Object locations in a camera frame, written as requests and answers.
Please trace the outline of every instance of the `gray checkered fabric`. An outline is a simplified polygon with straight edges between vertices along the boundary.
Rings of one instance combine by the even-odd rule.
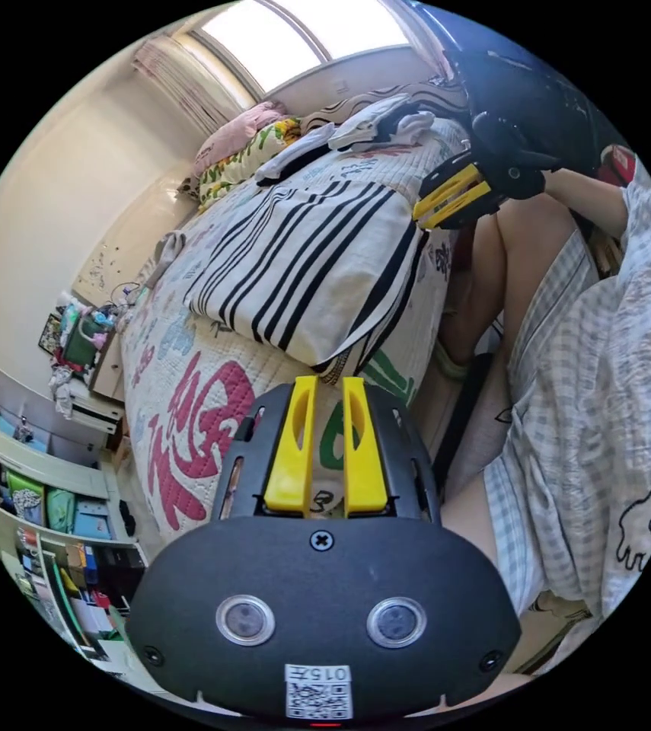
[[[625,203],[619,274],[597,282],[577,232],[536,292],[509,363],[512,424],[484,473],[516,611],[550,589],[593,615],[552,665],[651,555],[651,180],[639,163]]]

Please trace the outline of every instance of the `qr code label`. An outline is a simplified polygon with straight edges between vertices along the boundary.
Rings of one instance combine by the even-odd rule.
[[[288,718],[325,721],[353,718],[348,666],[286,665],[285,683]]]

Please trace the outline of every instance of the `white wall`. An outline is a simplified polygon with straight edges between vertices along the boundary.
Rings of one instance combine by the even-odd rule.
[[[267,98],[282,101],[292,114],[305,115],[364,91],[426,81],[432,75],[434,71],[410,46],[397,46],[329,63],[275,89]]]
[[[46,397],[37,342],[57,295],[117,216],[202,142],[131,58],[126,49],[72,89],[0,178],[0,369]]]

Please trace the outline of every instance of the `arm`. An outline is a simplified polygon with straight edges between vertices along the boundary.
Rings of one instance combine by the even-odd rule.
[[[544,173],[546,193],[567,208],[591,221],[613,238],[620,238],[627,227],[627,207],[622,189],[601,180],[558,170]]]

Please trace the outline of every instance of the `white curtain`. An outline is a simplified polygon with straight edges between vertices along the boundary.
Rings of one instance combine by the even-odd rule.
[[[241,85],[222,83],[216,64],[184,34],[145,41],[132,61],[200,129],[203,138],[256,102]]]

